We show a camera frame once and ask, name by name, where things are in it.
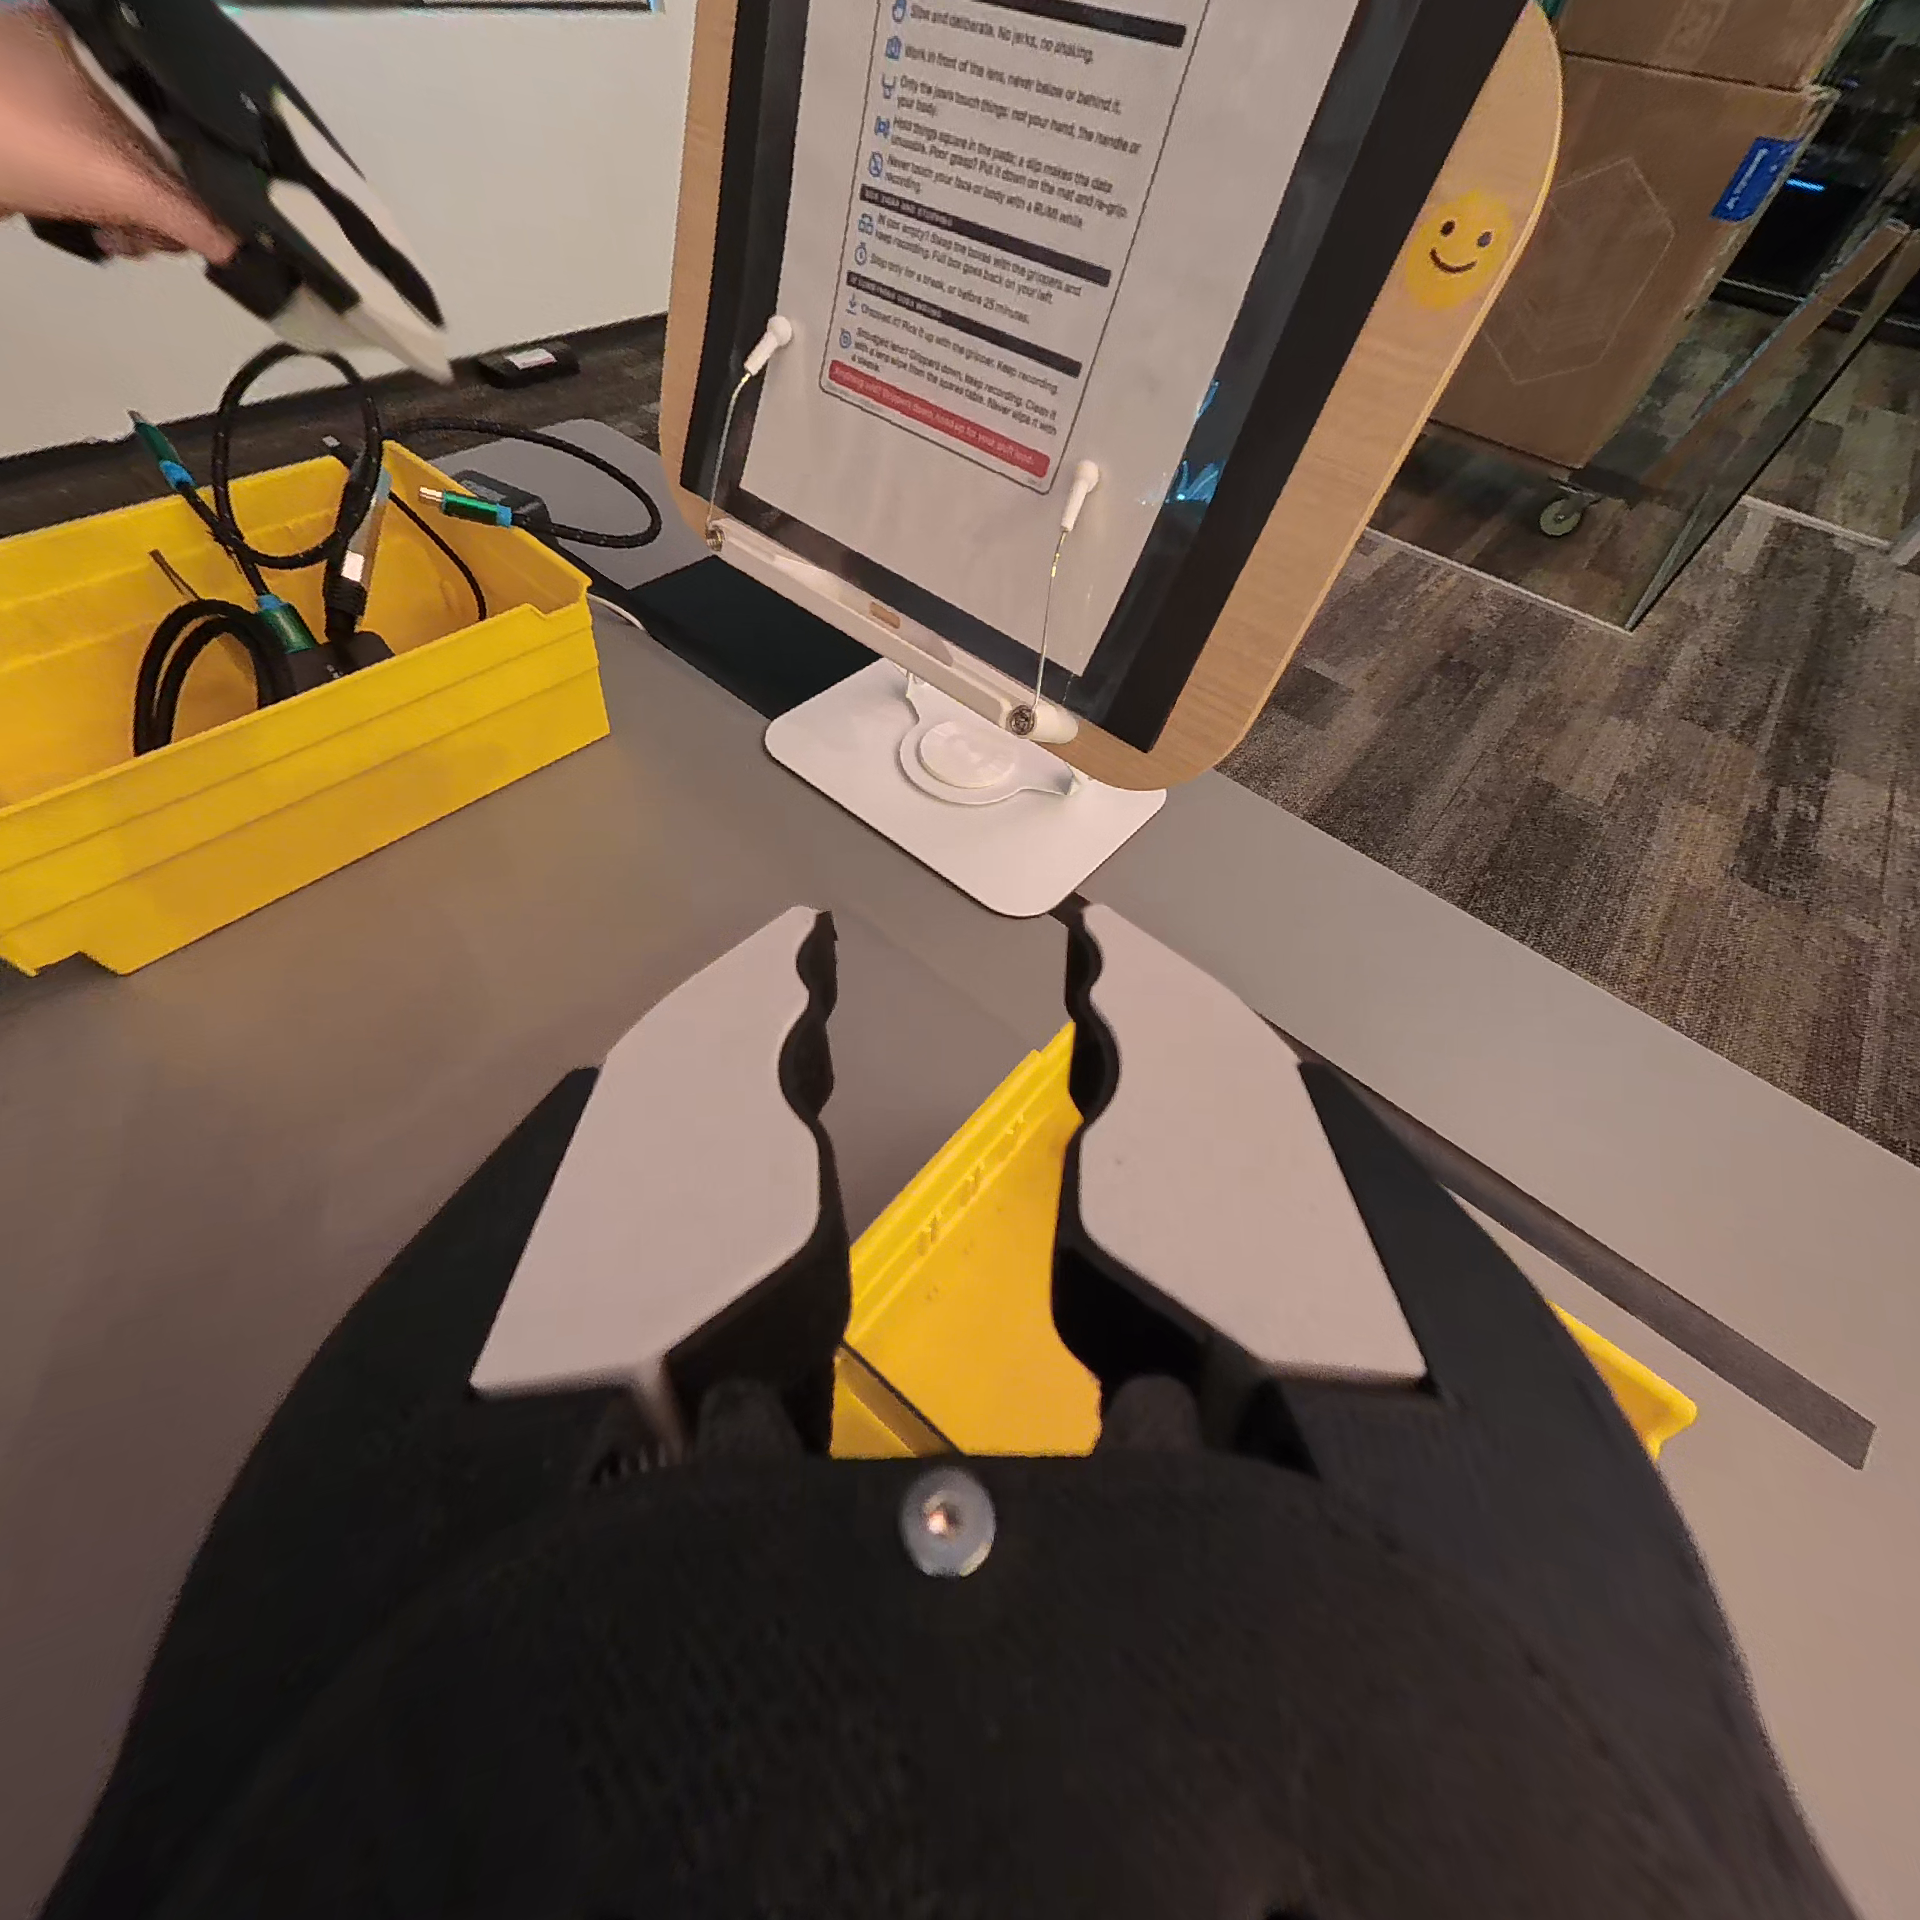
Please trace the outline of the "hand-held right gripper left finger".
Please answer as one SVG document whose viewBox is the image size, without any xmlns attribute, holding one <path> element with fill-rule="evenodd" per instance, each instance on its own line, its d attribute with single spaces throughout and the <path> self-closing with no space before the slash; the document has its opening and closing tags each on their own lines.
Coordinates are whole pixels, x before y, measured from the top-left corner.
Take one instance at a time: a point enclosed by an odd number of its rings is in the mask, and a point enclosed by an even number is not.
<svg viewBox="0 0 1920 1920">
<path fill-rule="evenodd" d="M 851 1234 L 825 1106 L 832 914 L 794 905 L 630 1026 L 593 1078 L 469 1386 L 613 1387 L 684 1455 L 718 1386 L 832 1448 Z"/>
</svg>

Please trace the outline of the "instruction sheet in clear sleeve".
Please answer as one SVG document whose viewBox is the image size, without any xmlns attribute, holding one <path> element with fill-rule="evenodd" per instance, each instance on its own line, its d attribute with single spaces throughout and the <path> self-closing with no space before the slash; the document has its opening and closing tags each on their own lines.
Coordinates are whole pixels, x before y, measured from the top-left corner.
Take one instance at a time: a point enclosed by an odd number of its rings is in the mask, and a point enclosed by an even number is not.
<svg viewBox="0 0 1920 1920">
<path fill-rule="evenodd" d="M 1363 5 L 809 5 L 746 496 L 977 656 L 1113 674 L 1340 181 Z"/>
</svg>

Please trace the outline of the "yellow smiley sticker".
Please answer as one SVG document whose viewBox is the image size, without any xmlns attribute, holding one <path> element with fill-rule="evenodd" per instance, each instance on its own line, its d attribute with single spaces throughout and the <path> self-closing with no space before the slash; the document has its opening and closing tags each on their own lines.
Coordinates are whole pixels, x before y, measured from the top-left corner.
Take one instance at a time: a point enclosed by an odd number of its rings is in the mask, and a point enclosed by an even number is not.
<svg viewBox="0 0 1920 1920">
<path fill-rule="evenodd" d="M 1490 294 L 1515 229 L 1512 207 L 1478 189 L 1426 207 L 1403 254 L 1408 299 L 1442 313 Z"/>
</svg>

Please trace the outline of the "yellow divided plastic bin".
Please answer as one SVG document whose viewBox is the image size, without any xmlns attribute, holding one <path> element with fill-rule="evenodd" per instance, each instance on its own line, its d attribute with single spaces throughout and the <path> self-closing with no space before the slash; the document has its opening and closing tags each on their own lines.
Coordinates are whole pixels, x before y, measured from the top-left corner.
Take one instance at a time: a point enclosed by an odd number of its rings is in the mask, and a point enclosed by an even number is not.
<svg viewBox="0 0 1920 1920">
<path fill-rule="evenodd" d="M 608 735 L 587 576 L 526 533 L 452 522 L 473 593 L 417 529 L 376 544 L 369 624 L 392 659 L 257 706 L 218 641 L 171 746 L 132 754 L 137 670 L 186 608 L 165 578 L 253 606 L 179 498 L 2 544 L 2 959 L 145 970 Z"/>
</svg>

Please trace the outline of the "wheeled dolly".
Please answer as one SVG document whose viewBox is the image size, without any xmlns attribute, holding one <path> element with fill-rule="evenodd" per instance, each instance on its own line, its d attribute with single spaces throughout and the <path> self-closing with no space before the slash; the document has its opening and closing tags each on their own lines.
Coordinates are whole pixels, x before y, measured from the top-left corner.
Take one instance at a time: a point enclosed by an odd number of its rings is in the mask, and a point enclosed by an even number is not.
<svg viewBox="0 0 1920 1920">
<path fill-rule="evenodd" d="M 1588 511 L 1602 502 L 1638 509 L 1657 495 L 1635 472 L 1609 464 L 1540 464 L 1540 472 L 1549 482 L 1549 496 L 1539 511 L 1536 527 L 1549 539 L 1568 537 L 1579 529 Z"/>
</svg>

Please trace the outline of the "white stand base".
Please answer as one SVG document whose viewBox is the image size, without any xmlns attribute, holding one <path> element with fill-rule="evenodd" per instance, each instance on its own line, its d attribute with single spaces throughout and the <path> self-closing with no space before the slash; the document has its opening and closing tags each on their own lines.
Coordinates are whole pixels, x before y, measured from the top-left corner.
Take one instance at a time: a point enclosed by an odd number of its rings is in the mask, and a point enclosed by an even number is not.
<svg viewBox="0 0 1920 1920">
<path fill-rule="evenodd" d="M 1166 805 L 1166 789 L 1082 774 L 1065 754 L 1080 736 L 1067 709 L 870 593 L 726 515 L 708 519 L 707 539 L 731 570 L 875 655 L 768 725 L 772 762 L 990 912 L 1050 912 Z"/>
</svg>

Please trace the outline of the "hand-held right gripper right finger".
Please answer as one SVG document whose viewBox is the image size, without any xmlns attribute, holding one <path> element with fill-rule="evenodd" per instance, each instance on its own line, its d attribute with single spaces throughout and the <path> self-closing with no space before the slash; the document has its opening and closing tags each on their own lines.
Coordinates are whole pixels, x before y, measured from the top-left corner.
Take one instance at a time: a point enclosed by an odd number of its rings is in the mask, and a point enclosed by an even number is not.
<svg viewBox="0 0 1920 1920">
<path fill-rule="evenodd" d="M 1420 1395 L 1426 1358 L 1299 1050 L 1113 909 L 1064 925 L 1080 1123 L 1052 1322 L 1101 1411 L 1161 1379 L 1211 1445 L 1290 1457 L 1291 1387 Z"/>
</svg>

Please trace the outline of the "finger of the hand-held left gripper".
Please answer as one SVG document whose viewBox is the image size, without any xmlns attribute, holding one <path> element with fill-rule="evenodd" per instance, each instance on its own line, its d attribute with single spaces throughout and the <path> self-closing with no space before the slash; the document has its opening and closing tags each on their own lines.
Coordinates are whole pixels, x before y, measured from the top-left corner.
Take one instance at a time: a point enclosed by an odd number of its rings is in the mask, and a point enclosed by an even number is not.
<svg viewBox="0 0 1920 1920">
<path fill-rule="evenodd" d="M 302 352 L 384 352 L 403 369 L 442 387 L 450 384 L 448 337 L 440 320 L 403 294 L 393 278 L 419 280 L 408 242 L 376 241 L 376 259 L 358 248 L 314 248 L 294 235 L 235 242 L 229 259 L 211 263 L 209 282 L 277 342 Z"/>
<path fill-rule="evenodd" d="M 300 249 L 320 299 L 357 327 L 442 327 L 417 249 L 312 106 L 274 87 L 261 128 L 277 233 Z"/>
</svg>

